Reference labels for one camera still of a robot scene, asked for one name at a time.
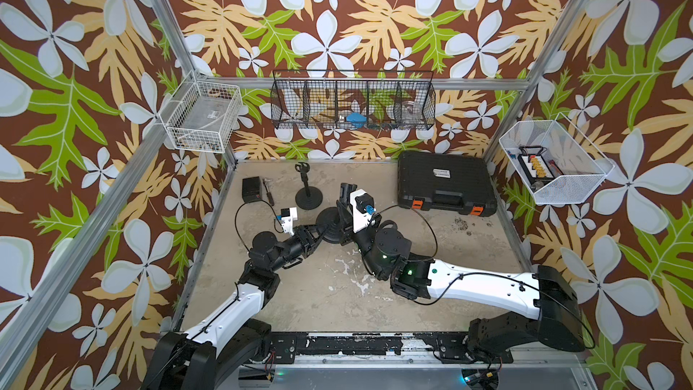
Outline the black round stand base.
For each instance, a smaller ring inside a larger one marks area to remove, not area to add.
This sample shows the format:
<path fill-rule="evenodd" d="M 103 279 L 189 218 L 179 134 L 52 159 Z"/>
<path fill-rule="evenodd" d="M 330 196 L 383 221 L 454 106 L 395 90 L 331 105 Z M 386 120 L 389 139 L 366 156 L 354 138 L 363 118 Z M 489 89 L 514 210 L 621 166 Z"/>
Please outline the black round stand base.
<path fill-rule="evenodd" d="M 296 193 L 295 202 L 298 208 L 311 211 L 312 209 L 317 209 L 321 205 L 323 202 L 323 194 L 317 187 L 303 187 Z"/>

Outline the black microphone stand pole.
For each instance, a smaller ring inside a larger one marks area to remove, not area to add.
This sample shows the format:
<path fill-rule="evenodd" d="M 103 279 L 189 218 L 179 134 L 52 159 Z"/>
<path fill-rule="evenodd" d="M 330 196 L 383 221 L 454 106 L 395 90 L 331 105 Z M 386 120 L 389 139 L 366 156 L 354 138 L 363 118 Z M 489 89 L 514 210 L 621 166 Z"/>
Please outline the black microphone stand pole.
<path fill-rule="evenodd" d="M 302 194 L 305 197 L 310 197 L 311 191 L 308 177 L 310 165 L 307 162 L 298 162 L 297 164 L 295 164 L 294 168 L 301 175 L 301 182 L 303 184 Z"/>

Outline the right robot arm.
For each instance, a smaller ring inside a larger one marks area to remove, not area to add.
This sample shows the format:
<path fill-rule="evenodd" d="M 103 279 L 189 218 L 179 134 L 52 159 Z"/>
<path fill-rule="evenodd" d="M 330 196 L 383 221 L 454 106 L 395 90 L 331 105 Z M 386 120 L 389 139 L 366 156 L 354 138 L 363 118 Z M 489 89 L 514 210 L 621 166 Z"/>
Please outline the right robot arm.
<path fill-rule="evenodd" d="M 480 303 L 503 310 L 491 319 L 475 319 L 463 341 L 473 361 L 492 359 L 510 348 L 539 342 L 554 350 L 579 353 L 585 339 L 578 296 L 561 273 L 540 265 L 534 272 L 507 274 L 453 265 L 411 252 L 411 241 L 387 220 L 378 227 L 341 230 L 353 242 L 366 268 L 389 283 L 394 294 L 421 306 L 442 300 Z"/>

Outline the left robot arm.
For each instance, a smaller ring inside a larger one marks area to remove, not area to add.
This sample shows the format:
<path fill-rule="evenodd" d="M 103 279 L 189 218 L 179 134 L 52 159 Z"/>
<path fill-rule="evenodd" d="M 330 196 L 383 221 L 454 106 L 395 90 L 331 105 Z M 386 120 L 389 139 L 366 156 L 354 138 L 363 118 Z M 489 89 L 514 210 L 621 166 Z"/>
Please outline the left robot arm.
<path fill-rule="evenodd" d="M 270 231 L 257 234 L 231 296 L 189 330 L 164 334 L 141 388 L 216 389 L 250 359 L 267 356 L 272 327 L 254 316 L 274 297 L 277 271 L 312 255 L 326 231 L 299 226 L 285 240 Z"/>

